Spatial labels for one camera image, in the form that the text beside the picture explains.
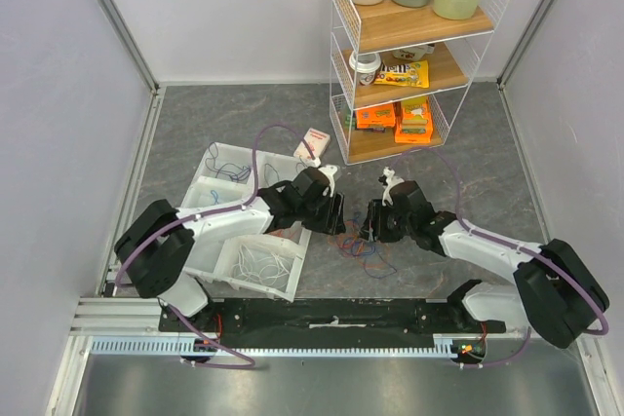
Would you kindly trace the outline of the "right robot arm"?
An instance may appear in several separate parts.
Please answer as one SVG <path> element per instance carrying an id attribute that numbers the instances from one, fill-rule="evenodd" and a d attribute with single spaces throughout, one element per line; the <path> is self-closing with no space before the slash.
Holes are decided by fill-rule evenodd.
<path id="1" fill-rule="evenodd" d="M 477 282 L 447 306 L 448 324 L 471 330 L 480 321 L 529 327 L 550 344 L 567 348 L 584 333 L 607 331 L 609 299 L 570 244 L 523 243 L 481 230 L 449 211 L 436 211 L 418 184 L 393 175 L 379 179 L 383 194 L 369 203 L 362 238 L 395 243 L 411 238 L 423 250 L 463 260 L 505 280 Z"/>

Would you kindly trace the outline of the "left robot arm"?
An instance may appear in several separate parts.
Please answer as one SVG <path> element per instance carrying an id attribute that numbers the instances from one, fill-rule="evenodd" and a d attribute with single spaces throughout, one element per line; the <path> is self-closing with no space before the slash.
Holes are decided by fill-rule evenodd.
<path id="1" fill-rule="evenodd" d="M 177 310 L 191 330 L 206 330 L 215 316 L 210 295 L 183 272 L 193 248 L 202 241 L 264 235 L 297 222 L 312 232 L 341 234 L 344 196 L 335 189 L 339 175 L 334 165 L 308 167 L 246 201 L 209 208 L 175 208 L 157 200 L 116 241 L 114 252 L 121 262 L 117 279 L 127 277 L 141 298 L 156 298 Z"/>

